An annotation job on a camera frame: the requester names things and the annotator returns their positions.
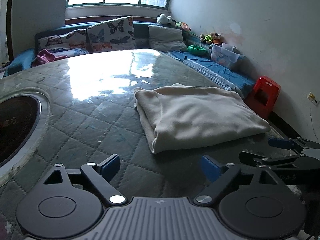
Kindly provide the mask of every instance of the stool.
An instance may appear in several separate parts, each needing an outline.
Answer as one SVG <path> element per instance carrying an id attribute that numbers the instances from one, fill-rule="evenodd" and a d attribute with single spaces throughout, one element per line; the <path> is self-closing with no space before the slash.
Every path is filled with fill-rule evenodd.
<path id="1" fill-rule="evenodd" d="M 244 102 L 261 118 L 267 119 L 276 103 L 280 90 L 281 86 L 279 84 L 267 76 L 261 76 Z"/>

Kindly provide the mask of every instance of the ribbed gray panel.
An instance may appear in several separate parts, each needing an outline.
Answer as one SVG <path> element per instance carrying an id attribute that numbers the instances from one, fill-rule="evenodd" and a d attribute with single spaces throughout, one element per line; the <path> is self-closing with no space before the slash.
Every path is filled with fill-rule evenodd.
<path id="1" fill-rule="evenodd" d="M 90 232 L 75 240 L 240 240 L 210 208 L 196 207 L 187 198 L 136 197 L 113 207 Z"/>

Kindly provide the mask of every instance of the sofa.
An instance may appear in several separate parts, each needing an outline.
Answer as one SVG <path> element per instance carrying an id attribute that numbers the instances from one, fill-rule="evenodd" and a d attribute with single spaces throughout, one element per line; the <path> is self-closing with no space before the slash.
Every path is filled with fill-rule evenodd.
<path id="1" fill-rule="evenodd" d="M 7 67 L 4 77 L 25 70 L 31 67 L 32 61 L 35 59 L 38 53 L 38 40 L 48 36 L 62 35 L 78 29 L 87 29 L 89 26 L 98 24 L 99 22 L 88 22 L 81 24 L 66 25 L 57 29 L 48 30 L 35 35 L 34 48 L 27 49 L 20 53 Z M 137 45 L 137 49 L 150 48 L 149 46 L 149 25 L 159 25 L 157 23 L 150 22 L 133 22 L 134 36 Z M 88 35 L 86 37 L 86 43 L 89 44 Z"/>

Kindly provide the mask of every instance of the window frame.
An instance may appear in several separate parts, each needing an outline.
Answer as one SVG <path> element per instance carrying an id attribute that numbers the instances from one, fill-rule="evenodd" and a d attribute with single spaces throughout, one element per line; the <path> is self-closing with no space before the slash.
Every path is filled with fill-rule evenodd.
<path id="1" fill-rule="evenodd" d="M 165 7 L 161 6 L 155 6 L 155 5 L 148 5 L 148 4 L 142 4 L 141 0 L 138 1 L 138 3 L 106 3 L 106 2 L 96 2 L 96 3 L 78 3 L 78 4 L 72 4 L 69 5 L 69 0 L 66 0 L 66 8 L 72 8 L 77 6 L 85 6 L 85 5 L 134 5 L 134 6 L 141 6 L 141 7 L 149 7 L 149 8 L 156 8 L 156 9 L 162 9 L 162 10 L 168 10 L 169 9 L 169 3 L 170 0 L 167 0 L 167 3 Z"/>

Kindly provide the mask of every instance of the window sill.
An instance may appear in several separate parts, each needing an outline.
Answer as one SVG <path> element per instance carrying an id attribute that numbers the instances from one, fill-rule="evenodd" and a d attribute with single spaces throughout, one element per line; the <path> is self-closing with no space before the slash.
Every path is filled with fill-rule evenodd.
<path id="1" fill-rule="evenodd" d="M 138 17 L 155 18 L 160 13 L 164 13 L 166 16 L 168 16 L 170 15 L 171 11 L 137 5 L 83 5 L 67 7 L 66 19 L 101 15 L 132 15 Z"/>

